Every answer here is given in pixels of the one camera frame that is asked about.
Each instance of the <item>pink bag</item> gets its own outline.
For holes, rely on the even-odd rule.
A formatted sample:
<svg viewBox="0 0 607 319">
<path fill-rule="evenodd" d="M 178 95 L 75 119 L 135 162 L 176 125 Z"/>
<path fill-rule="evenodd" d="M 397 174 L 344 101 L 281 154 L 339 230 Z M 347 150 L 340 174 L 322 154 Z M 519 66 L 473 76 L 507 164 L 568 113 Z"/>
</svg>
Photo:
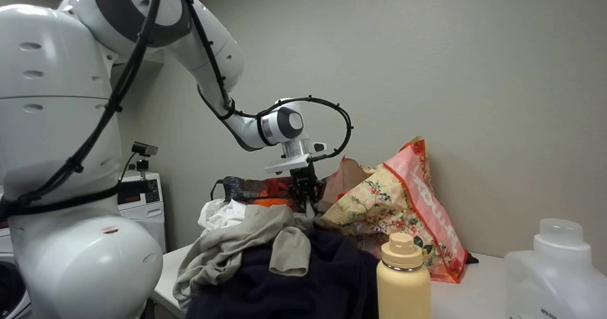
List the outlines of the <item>pink bag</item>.
<svg viewBox="0 0 607 319">
<path fill-rule="evenodd" d="M 459 283 L 468 252 L 432 191 L 425 141 L 416 138 L 344 194 L 317 220 L 319 226 L 355 235 L 377 257 L 388 235 L 405 232 L 423 250 L 432 280 Z"/>
</svg>

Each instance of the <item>robotic arm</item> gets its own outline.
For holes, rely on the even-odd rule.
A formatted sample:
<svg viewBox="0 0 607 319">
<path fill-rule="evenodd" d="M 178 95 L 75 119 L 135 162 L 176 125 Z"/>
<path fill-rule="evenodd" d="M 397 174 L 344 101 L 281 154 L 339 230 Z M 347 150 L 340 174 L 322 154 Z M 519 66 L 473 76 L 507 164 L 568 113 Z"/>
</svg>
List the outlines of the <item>robotic arm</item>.
<svg viewBox="0 0 607 319">
<path fill-rule="evenodd" d="M 112 107 L 111 67 L 130 64 L 154 5 L 147 49 L 164 49 L 191 72 L 204 103 L 245 150 L 282 144 L 283 159 L 266 170 L 290 170 L 302 200 L 316 187 L 313 162 L 339 154 L 349 139 L 347 113 L 312 96 L 282 99 L 258 114 L 237 111 L 228 97 L 243 68 L 234 38 L 198 0 L 154 1 L 0 8 L 0 165 L 6 172 L 0 217 L 8 211 L 35 318 L 135 319 L 160 276 L 158 244 L 120 216 L 113 197 L 121 167 L 115 117 L 95 132 Z M 334 153 L 313 155 L 326 146 L 309 142 L 301 101 L 328 105 L 345 118 L 346 139 Z M 59 174 L 65 166 L 76 174 Z M 47 184 L 44 196 L 23 202 L 24 194 Z"/>
</svg>

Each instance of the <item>clothing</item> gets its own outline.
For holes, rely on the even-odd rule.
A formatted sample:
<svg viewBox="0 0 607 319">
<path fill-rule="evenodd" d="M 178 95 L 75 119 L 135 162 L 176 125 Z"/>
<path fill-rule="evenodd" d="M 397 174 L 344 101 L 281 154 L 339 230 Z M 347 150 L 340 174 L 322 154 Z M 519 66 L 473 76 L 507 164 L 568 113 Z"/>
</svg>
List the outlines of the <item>clothing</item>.
<svg viewBox="0 0 607 319">
<path fill-rule="evenodd" d="M 247 248 L 241 266 L 224 284 L 200 286 L 186 319 L 377 318 L 379 260 L 342 235 L 310 229 L 308 274 L 273 274 L 271 243 Z"/>
<path fill-rule="evenodd" d="M 274 273 L 302 276 L 308 270 L 310 242 L 300 228 L 312 223 L 313 210 L 295 220 L 289 208 L 282 205 L 262 207 L 250 204 L 242 223 L 219 228 L 199 237 L 177 272 L 173 295 L 182 308 L 204 284 L 226 282 L 238 270 L 242 251 L 273 241 L 276 256 L 270 266 Z"/>
<path fill-rule="evenodd" d="M 203 228 L 202 235 L 211 230 L 232 227 L 245 219 L 246 204 L 231 200 L 212 200 L 207 202 L 200 211 L 198 224 Z"/>
</svg>

